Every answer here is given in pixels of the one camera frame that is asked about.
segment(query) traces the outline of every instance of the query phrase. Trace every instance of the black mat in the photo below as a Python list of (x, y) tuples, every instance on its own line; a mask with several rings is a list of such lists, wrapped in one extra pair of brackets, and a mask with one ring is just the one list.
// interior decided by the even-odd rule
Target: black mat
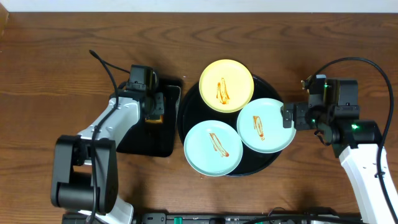
[(161, 91), (165, 97), (164, 122), (149, 124), (144, 118), (140, 119), (126, 133), (116, 149), (117, 152), (157, 157), (171, 155), (182, 83), (180, 80), (160, 78), (158, 91)]
[[(251, 101), (260, 98), (272, 98), (282, 101), (278, 93), (270, 84), (253, 75), (254, 93)], [(220, 113), (202, 100), (199, 92), (199, 83), (195, 84), (187, 93), (180, 105), (177, 118), (177, 128), (182, 144), (189, 130), (196, 124), (207, 120), (218, 120), (229, 124), (236, 130), (236, 120), (239, 111), (234, 113)], [(237, 168), (230, 172), (228, 176), (244, 176), (259, 172), (269, 166), (281, 153), (281, 151), (272, 154), (263, 154), (248, 148), (243, 142), (243, 157)]]

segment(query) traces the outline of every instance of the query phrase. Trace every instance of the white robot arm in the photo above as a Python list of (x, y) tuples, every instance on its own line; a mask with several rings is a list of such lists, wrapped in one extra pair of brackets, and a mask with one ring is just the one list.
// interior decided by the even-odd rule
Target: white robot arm
[[(354, 188), (356, 201), (365, 223), (394, 223), (377, 178), (377, 144), (359, 144), (357, 149), (347, 147), (340, 154), (340, 162)], [(386, 160), (386, 151), (381, 159), (384, 182), (394, 210), (398, 210), (397, 190), (392, 182)]]
[[(112, 110), (115, 103), (115, 98), (110, 99), (109, 105), (103, 113), (93, 124), (85, 130), (80, 131), (78, 135), (81, 136), (82, 139), (90, 140), (93, 135), (94, 127)], [(118, 109), (104, 122), (97, 135), (97, 139), (112, 139), (115, 141), (116, 147), (118, 147), (127, 131), (139, 121), (140, 112), (141, 109), (138, 101), (132, 98), (120, 97)], [(86, 160), (85, 165), (91, 165), (91, 161)], [(88, 216), (91, 215), (91, 211), (88, 210), (79, 210), (78, 212)], [(133, 214), (133, 206), (118, 196), (112, 210), (105, 215), (96, 214), (96, 218), (103, 223), (130, 224)]]

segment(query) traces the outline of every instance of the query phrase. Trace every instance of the black base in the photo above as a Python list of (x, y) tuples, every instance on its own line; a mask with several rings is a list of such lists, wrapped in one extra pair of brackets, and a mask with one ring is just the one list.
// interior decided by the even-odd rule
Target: black base
[[(94, 194), (92, 174), (74, 170), (75, 166), (82, 166), (85, 160), (91, 159), (91, 140), (80, 137), (62, 135), (55, 144), (50, 198), (55, 207), (91, 211)], [(118, 196), (115, 145), (115, 141), (105, 138), (95, 141), (99, 213), (109, 213)]]
[[(282, 101), (278, 93), (270, 84), (253, 75), (254, 93), (251, 101), (260, 98), (272, 98)], [(218, 120), (222, 121), (236, 130), (236, 121), (240, 111), (234, 113), (220, 113), (202, 100), (199, 92), (199, 84), (194, 85), (187, 93), (178, 112), (177, 127), (182, 144), (189, 130), (202, 121)], [(243, 157), (237, 168), (230, 172), (228, 176), (244, 176), (259, 172), (269, 166), (280, 154), (281, 151), (265, 154), (251, 150), (243, 144)]]
[(161, 78), (157, 91), (162, 92), (165, 98), (164, 122), (149, 124), (144, 119), (140, 119), (126, 133), (116, 149), (117, 152), (157, 157), (167, 157), (173, 152), (182, 82)]
[[(255, 220), (257, 218), (264, 217), (280, 217), (280, 216), (292, 216), (292, 215), (313, 215), (320, 217), (332, 217), (332, 218), (341, 218), (343, 220), (349, 220), (353, 222), (360, 222), (361, 216), (358, 214), (337, 214), (331, 208), (316, 208), (315, 211), (310, 212), (290, 212), (284, 211), (283, 208), (277, 207), (272, 210), (272, 213), (263, 214), (263, 215), (238, 215), (238, 214), (208, 214), (204, 215), (202, 213), (199, 214), (174, 214), (167, 215), (164, 213), (145, 213), (143, 215), (134, 214), (134, 218), (131, 224), (243, 224), (245, 222)], [(79, 213), (68, 213), (64, 214), (62, 217), (62, 224), (85, 224), (86, 215), (82, 215)], [(298, 220), (275, 220), (270, 222), (263, 222), (264, 224), (268, 223), (286, 223), (286, 224), (299, 224), (302, 221)]]

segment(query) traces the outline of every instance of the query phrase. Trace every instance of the wooden table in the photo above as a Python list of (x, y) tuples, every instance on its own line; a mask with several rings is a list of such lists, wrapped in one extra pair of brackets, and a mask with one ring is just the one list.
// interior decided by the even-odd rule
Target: wooden table
[[(85, 129), (112, 92), (94, 49), (129, 69), (132, 63), (179, 77), (183, 94), (211, 62), (231, 58), (268, 81), (284, 101), (306, 100), (300, 80), (348, 56), (370, 58), (398, 96), (398, 16), (388, 14), (12, 13), (0, 43), (1, 223), (59, 223), (50, 203), (53, 149), (61, 134)], [(127, 79), (113, 70), (118, 83)], [(384, 128), (388, 92), (361, 62), (328, 68), (359, 82), (362, 119)], [(398, 119), (386, 148), (398, 181)], [(247, 177), (201, 177), (176, 135), (168, 158), (118, 154), (119, 194), (136, 210), (259, 213), (280, 206), (359, 212), (351, 184), (313, 131), (297, 133), (265, 170)]]

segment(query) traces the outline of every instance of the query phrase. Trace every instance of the black cable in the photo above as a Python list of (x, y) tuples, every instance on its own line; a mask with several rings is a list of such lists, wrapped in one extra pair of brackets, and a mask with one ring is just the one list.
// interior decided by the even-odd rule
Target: black cable
[(262, 217), (250, 220), (243, 224), (256, 224), (259, 222), (274, 221), (274, 220), (311, 220), (320, 222), (340, 223), (340, 224), (365, 224), (364, 222), (343, 220), (340, 218), (320, 217), (311, 215), (278, 215), (273, 217)]
[(395, 224), (398, 224), (397, 214), (395, 213), (394, 207), (392, 206), (390, 198), (388, 196), (386, 185), (385, 185), (384, 179), (383, 179), (383, 171), (381, 170), (381, 152), (382, 152), (384, 143), (386, 141), (388, 129), (390, 128), (390, 124), (391, 124), (391, 120), (392, 120), (392, 114), (394, 112), (394, 94), (392, 92), (392, 86), (391, 86), (390, 80), (388, 79), (386, 73), (383, 71), (383, 69), (381, 69), (380, 66), (378, 66), (376, 63), (372, 62), (371, 60), (368, 60), (366, 58), (361, 58), (361, 57), (346, 57), (346, 58), (340, 58), (340, 59), (334, 60), (332, 62), (329, 62), (326, 65), (322, 66), (322, 68), (320, 68), (314, 74), (314, 76), (320, 74), (320, 72), (323, 69), (327, 68), (329, 65), (333, 65), (334, 63), (347, 61), (347, 60), (357, 60), (357, 61), (366, 62), (366, 63), (368, 63), (370, 65), (373, 65), (373, 67), (375, 67), (380, 72), (380, 74), (383, 76), (384, 80), (386, 81), (387, 87), (388, 87), (388, 92), (389, 92), (389, 96), (390, 96), (390, 110), (389, 110), (389, 113), (388, 113), (386, 127), (384, 128), (382, 139), (381, 139), (381, 142), (379, 144), (379, 149), (377, 150), (377, 157), (376, 157), (376, 165), (377, 166), (376, 167), (377, 167), (377, 177), (379, 178), (381, 190), (383, 192), (383, 195), (384, 195), (384, 198), (386, 200), (387, 206), (388, 206), (388, 208), (389, 208), (389, 210), (391, 212), (391, 215), (392, 215), (392, 218), (394, 219)]
[(96, 163), (95, 163), (95, 157), (96, 157), (96, 151), (95, 151), (95, 140), (96, 140), (96, 136), (97, 134), (100, 132), (102, 125), (104, 124), (104, 122), (112, 115), (112, 113), (114, 111), (117, 110), (118, 106), (119, 106), (119, 92), (118, 92), (118, 88), (116, 86), (116, 82), (114, 81), (113, 75), (111, 73), (111, 71), (109, 71), (108, 67), (106, 66), (106, 63), (104, 62), (104, 60), (102, 60), (100, 58), (100, 56), (97, 55), (97, 53), (95, 53), (93, 50), (89, 50), (90, 54), (92, 56), (94, 56), (94, 58), (97, 58), (102, 66), (105, 68), (106, 72), (108, 73), (112, 84), (113, 84), (113, 88), (114, 88), (114, 95), (116, 97), (116, 103), (113, 106), (113, 108), (111, 109), (110, 112), (108, 112), (103, 119), (101, 119), (101, 121), (94, 127), (94, 131), (93, 131), (93, 137), (91, 138), (91, 151), (90, 151), (90, 156), (91, 156), (91, 170), (92, 170), (92, 176), (93, 176), (93, 209), (91, 211), (91, 215), (89, 217), (87, 217), (86, 219), (86, 223), (87, 224), (92, 224), (94, 222), (95, 219), (95, 213), (97, 211), (97, 199), (98, 199), (98, 194), (97, 194), (97, 187), (98, 187), (98, 183), (97, 183), (97, 176), (96, 176)]
[(119, 84), (118, 88), (123, 89), (126, 86), (127, 82), (123, 81), (122, 83)]
[(282, 209), (283, 211), (286, 211), (286, 209), (284, 209), (282, 207), (275, 207), (268, 213), (268, 216), (271, 216), (274, 213), (274, 211), (277, 210), (277, 209)]
[(118, 67), (118, 66), (116, 66), (116, 65), (112, 65), (111, 63), (108, 63), (107, 61), (104, 61), (102, 58), (100, 58), (100, 56), (98, 56), (98, 54), (96, 54), (94, 51), (92, 51), (94, 54), (91, 53), (91, 51), (92, 51), (92, 50), (90, 50), (90, 54), (91, 54), (92, 56), (94, 56), (94, 58), (97, 58), (99, 61), (103, 61), (106, 65), (109, 65), (109, 66), (112, 67), (112, 68), (116, 68), (116, 69), (118, 69), (118, 70), (120, 70), (120, 71), (124, 71), (124, 72), (127, 72), (128, 74), (130, 74), (130, 71), (129, 71), (129, 70), (123, 69), (123, 68)]

